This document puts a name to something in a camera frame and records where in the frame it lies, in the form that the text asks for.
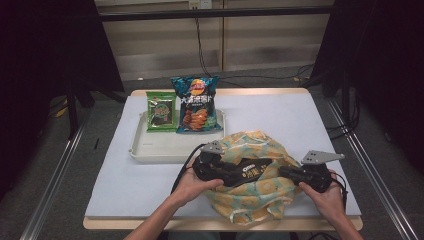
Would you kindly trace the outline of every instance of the wooden table edge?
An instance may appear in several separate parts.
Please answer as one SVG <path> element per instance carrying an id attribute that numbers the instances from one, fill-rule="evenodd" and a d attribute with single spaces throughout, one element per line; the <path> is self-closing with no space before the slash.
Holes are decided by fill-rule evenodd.
<path id="1" fill-rule="evenodd" d="M 349 216 L 357 230 L 361 230 L 361 216 Z M 132 230 L 145 219 L 139 218 L 90 218 L 84 217 L 83 225 L 89 230 Z M 209 219 L 173 219 L 166 225 L 165 231 L 334 231 L 323 218 L 287 217 L 282 220 L 270 220 L 248 226 L 230 224 L 221 218 Z"/>

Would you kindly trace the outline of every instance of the chip bag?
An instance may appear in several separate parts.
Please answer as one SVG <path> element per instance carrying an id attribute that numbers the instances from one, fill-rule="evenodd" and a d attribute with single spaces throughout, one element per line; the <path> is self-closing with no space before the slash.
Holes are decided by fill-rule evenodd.
<path id="1" fill-rule="evenodd" d="M 214 97 L 218 77 L 171 78 L 176 95 L 181 99 L 177 133 L 221 130 L 217 122 Z"/>

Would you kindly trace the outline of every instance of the crumpled plastic bag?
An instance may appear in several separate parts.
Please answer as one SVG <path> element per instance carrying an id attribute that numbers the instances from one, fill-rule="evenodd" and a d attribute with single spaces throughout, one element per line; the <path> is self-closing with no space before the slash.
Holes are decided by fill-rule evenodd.
<path id="1" fill-rule="evenodd" d="M 271 158 L 273 161 L 255 182 L 206 191 L 212 208 L 230 222 L 242 225 L 265 219 L 282 219 L 285 206 L 301 190 L 291 180 L 279 177 L 278 168 L 300 164 L 280 143 L 259 130 L 232 134 L 219 142 L 225 152 L 224 162 L 238 164 L 242 158 Z"/>

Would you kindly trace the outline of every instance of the wrist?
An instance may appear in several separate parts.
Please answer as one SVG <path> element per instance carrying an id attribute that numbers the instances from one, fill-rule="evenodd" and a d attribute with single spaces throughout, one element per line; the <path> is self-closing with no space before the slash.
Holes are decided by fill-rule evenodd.
<path id="1" fill-rule="evenodd" d="M 353 227 L 352 222 L 345 214 L 340 214 L 338 217 L 334 217 L 328 220 L 328 222 L 337 230 L 344 229 L 346 227 Z"/>
<path id="2" fill-rule="evenodd" d="M 346 221 L 350 221 L 344 212 L 339 211 L 329 211 L 322 212 L 322 216 L 332 225 L 334 228 L 339 227 L 346 223 Z"/>
<path id="3" fill-rule="evenodd" d="M 339 234 L 340 239 L 345 240 L 359 240 L 363 239 L 361 234 L 359 234 L 358 230 L 353 225 L 352 221 L 344 215 L 338 221 L 331 223 L 331 225 L 335 228 L 336 232 Z"/>
<path id="4" fill-rule="evenodd" d="M 174 204 L 178 208 L 187 204 L 187 201 L 178 192 L 173 192 L 171 195 L 169 195 L 169 197 L 166 200 L 171 202 L 172 204 Z"/>

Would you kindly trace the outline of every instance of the plastic tray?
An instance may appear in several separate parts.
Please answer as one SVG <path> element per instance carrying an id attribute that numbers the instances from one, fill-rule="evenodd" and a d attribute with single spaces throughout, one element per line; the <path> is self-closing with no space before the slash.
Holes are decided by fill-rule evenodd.
<path id="1" fill-rule="evenodd" d="M 140 114 L 130 155 L 144 164 L 184 163 L 200 144 L 225 136 L 225 114 L 216 110 L 217 122 L 223 130 L 202 133 L 147 132 L 147 112 Z"/>

